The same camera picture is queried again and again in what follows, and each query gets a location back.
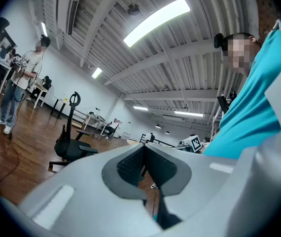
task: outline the black cable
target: black cable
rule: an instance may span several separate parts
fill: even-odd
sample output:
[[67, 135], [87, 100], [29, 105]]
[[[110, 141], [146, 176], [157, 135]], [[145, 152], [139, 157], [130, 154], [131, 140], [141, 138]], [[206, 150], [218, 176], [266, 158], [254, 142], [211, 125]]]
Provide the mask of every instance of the black cable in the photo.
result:
[[154, 206], [152, 207], [152, 216], [154, 216], [155, 200], [156, 200], [156, 191], [157, 191], [157, 189], [155, 189]]
[[13, 147], [11, 140], [10, 140], [10, 144], [11, 144], [12, 148], [14, 149], [14, 151], [16, 152], [16, 156], [17, 156], [17, 158], [18, 158], [18, 162], [17, 162], [17, 164], [15, 165], [15, 167], [14, 167], [9, 173], [7, 173], [3, 178], [1, 178], [0, 183], [1, 183], [7, 176], [9, 176], [13, 171], [15, 171], [15, 169], [16, 169], [16, 168], [18, 167], [18, 165], [20, 164], [20, 159], [19, 159], [19, 156], [18, 156], [18, 152], [17, 152], [17, 150]]

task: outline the white t-shirt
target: white t-shirt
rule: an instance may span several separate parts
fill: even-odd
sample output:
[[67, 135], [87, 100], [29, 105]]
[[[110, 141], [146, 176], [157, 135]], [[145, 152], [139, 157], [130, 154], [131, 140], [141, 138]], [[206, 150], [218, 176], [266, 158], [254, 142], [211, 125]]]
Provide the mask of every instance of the white t-shirt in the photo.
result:
[[[35, 54], [33, 51], [26, 53], [21, 60], [22, 69], [28, 72], [38, 73], [42, 64], [42, 53]], [[20, 73], [14, 72], [11, 80], [12, 82], [22, 89], [28, 87], [28, 82], [30, 77], [22, 76], [22, 71]]]
[[117, 123], [112, 122], [112, 124], [108, 124], [108, 126], [113, 127], [113, 129], [115, 129], [118, 124], [119, 124], [119, 122], [117, 122]]

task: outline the office chair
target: office chair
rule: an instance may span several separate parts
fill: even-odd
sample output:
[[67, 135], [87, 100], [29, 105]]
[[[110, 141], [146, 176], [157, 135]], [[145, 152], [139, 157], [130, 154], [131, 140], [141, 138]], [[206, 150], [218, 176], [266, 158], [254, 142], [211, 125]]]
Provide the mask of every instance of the office chair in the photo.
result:
[[80, 103], [80, 95], [75, 91], [75, 93], [70, 97], [70, 114], [67, 120], [67, 130], [65, 130], [65, 125], [63, 125], [62, 134], [57, 139], [54, 147], [56, 154], [62, 157], [63, 159], [65, 159], [66, 161], [50, 161], [48, 167], [49, 169], [52, 169], [53, 165], [66, 166], [72, 161], [75, 161], [77, 159], [86, 156], [92, 156], [93, 154], [96, 154], [98, 152], [97, 149], [91, 148], [89, 144], [79, 141], [79, 139], [83, 134], [89, 135], [89, 133], [87, 133], [86, 131], [77, 130], [79, 134], [76, 137], [76, 139], [73, 140], [70, 138], [72, 115], [75, 110], [75, 107], [79, 105], [79, 103]]
[[105, 133], [108, 137], [113, 137], [113, 135], [114, 135], [114, 133], [115, 133], [115, 131], [116, 131], [116, 129], [117, 129], [117, 127], [119, 126], [120, 124], [118, 124], [117, 126], [116, 126], [116, 128], [113, 130], [113, 132], [112, 133], [110, 133], [108, 130], [104, 130], [103, 131], [103, 133]]

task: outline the gray plastic part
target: gray plastic part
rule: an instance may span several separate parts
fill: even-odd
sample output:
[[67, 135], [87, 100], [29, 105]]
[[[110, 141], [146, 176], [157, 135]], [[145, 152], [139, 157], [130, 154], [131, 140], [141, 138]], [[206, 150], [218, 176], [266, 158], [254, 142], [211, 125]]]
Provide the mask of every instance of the gray plastic part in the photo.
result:
[[82, 151], [85, 151], [85, 152], [90, 152], [90, 153], [95, 153], [95, 154], [98, 152], [98, 150], [95, 148], [89, 148], [89, 147], [85, 147], [83, 145], [79, 145], [79, 149]]
[[[164, 231], [142, 200], [118, 197], [101, 177], [109, 160], [137, 146], [74, 161], [34, 189], [19, 205], [20, 210], [9, 202], [6, 209], [31, 236], [241, 237], [254, 234], [280, 208], [281, 133], [259, 147], [243, 150], [237, 162], [151, 145], [184, 161], [192, 171], [182, 192], [163, 198], [168, 212], [182, 220]], [[234, 170], [229, 174], [220, 167], [210, 168], [212, 163], [223, 170], [234, 166]], [[49, 232], [30, 218], [63, 185], [74, 187], [75, 192]]]
[[159, 235], [251, 236], [281, 205], [281, 133], [244, 149], [232, 174], [198, 212]]
[[76, 160], [34, 189], [19, 205], [33, 217], [62, 185], [75, 193], [51, 231], [66, 237], [146, 237], [160, 233], [142, 200], [123, 199], [104, 184], [101, 171], [112, 158], [139, 146], [131, 145]]
[[186, 162], [165, 153], [165, 147], [147, 143], [144, 147], [145, 166], [160, 189], [161, 195], [179, 194], [191, 179], [192, 171]]
[[81, 133], [81, 134], [85, 134], [85, 135], [90, 135], [90, 133], [84, 131], [84, 130], [77, 130], [77, 132]]
[[181, 220], [187, 219], [192, 214], [203, 208], [219, 191], [229, 177], [228, 173], [210, 168], [210, 164], [217, 163], [234, 167], [235, 159], [210, 157], [191, 152], [180, 151], [151, 144], [183, 162], [191, 169], [189, 182], [178, 195], [166, 196], [164, 201], [169, 213], [176, 215]]

